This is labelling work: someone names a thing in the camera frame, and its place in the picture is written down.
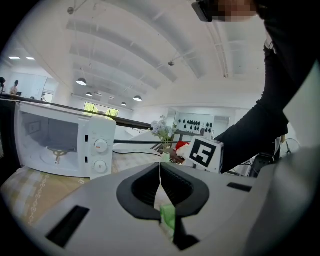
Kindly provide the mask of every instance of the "plaid tablecloth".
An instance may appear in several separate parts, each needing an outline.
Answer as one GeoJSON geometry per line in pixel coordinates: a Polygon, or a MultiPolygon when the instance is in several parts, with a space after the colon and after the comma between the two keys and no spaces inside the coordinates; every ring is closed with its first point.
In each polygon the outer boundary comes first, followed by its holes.
{"type": "MultiPolygon", "coordinates": [[[[117,151],[158,154],[153,149],[117,151]]],[[[143,153],[113,153],[111,171],[114,174],[137,166],[159,162],[161,159],[159,156],[143,153]]],[[[25,224],[32,226],[56,203],[89,181],[89,178],[60,176],[23,167],[3,184],[1,193],[12,214],[25,224]]],[[[156,198],[155,208],[159,208],[162,203],[170,202],[161,187],[156,198]]]]}

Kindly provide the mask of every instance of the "microwave knob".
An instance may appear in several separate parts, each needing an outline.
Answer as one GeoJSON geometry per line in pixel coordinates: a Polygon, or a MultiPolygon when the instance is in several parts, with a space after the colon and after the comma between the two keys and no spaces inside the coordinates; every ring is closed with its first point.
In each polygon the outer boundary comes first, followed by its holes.
{"type": "Polygon", "coordinates": [[[94,163],[94,170],[99,174],[103,174],[107,170],[107,164],[102,160],[96,161],[94,163]]]}
{"type": "Polygon", "coordinates": [[[94,143],[94,147],[98,153],[104,153],[108,149],[108,143],[104,139],[98,139],[94,143]]]}

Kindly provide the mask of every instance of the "white plastic device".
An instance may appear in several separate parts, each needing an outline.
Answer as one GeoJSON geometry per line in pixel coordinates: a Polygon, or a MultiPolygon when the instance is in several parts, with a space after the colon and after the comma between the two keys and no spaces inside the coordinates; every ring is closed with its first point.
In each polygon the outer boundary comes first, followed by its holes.
{"type": "Polygon", "coordinates": [[[212,173],[221,173],[223,167],[224,144],[204,136],[194,136],[185,156],[186,166],[193,164],[212,173]]]}
{"type": "Polygon", "coordinates": [[[111,174],[116,125],[104,117],[18,102],[14,133],[20,163],[71,177],[111,174]]]}

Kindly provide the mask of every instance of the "white microwave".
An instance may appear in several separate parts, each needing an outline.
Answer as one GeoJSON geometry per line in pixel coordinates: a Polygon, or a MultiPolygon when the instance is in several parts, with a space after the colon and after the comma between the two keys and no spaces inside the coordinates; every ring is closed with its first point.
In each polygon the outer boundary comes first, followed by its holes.
{"type": "Polygon", "coordinates": [[[104,116],[17,102],[14,137],[20,164],[71,177],[111,174],[116,125],[104,116]]]}

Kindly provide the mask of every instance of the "person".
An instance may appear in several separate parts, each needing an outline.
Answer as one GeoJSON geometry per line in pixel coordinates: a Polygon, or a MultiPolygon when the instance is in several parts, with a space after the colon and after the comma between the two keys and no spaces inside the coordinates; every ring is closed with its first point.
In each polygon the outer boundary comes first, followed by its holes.
{"type": "Polygon", "coordinates": [[[0,77],[0,90],[1,94],[6,92],[6,86],[5,86],[6,79],[3,77],[0,77]]]}
{"type": "Polygon", "coordinates": [[[289,121],[283,110],[319,59],[318,41],[308,29],[317,24],[317,15],[311,13],[317,8],[306,6],[308,14],[304,15],[299,3],[288,0],[212,0],[208,8],[215,13],[212,17],[221,21],[240,21],[258,14],[267,31],[261,99],[239,122],[215,138],[224,143],[221,173],[225,173],[288,133],[289,121]]]}
{"type": "Polygon", "coordinates": [[[47,102],[47,101],[46,101],[46,94],[45,94],[45,93],[42,94],[41,101],[42,101],[42,102],[47,102]]]}
{"type": "Polygon", "coordinates": [[[19,84],[19,81],[18,80],[16,80],[15,82],[14,82],[14,86],[12,86],[11,87],[11,89],[10,89],[10,94],[13,94],[13,95],[16,95],[17,94],[17,92],[18,92],[18,84],[19,84]]]}

